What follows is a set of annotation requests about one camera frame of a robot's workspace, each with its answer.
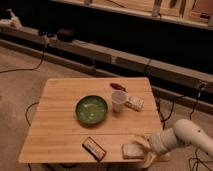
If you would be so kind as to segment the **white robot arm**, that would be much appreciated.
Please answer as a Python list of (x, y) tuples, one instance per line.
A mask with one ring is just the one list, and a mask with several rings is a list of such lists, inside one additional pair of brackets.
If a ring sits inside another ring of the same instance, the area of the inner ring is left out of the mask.
[(135, 143), (141, 146), (144, 153), (143, 168), (149, 168), (162, 155), (176, 148), (190, 145), (205, 152), (213, 159), (213, 138), (208, 136), (197, 124), (188, 119), (180, 119), (171, 128), (153, 133), (135, 136)]

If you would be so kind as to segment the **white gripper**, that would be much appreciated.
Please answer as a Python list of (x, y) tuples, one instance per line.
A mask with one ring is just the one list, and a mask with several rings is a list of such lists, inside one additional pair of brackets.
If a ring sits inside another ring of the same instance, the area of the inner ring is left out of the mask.
[[(164, 155), (171, 150), (172, 139), (173, 131), (171, 129), (154, 133), (149, 136), (148, 140), (143, 135), (135, 136), (135, 142), (138, 143), (144, 151), (148, 151), (151, 148), (151, 151), (157, 155)], [(152, 152), (148, 152), (145, 155), (145, 160), (141, 165), (143, 169), (149, 168), (156, 160), (157, 155)]]

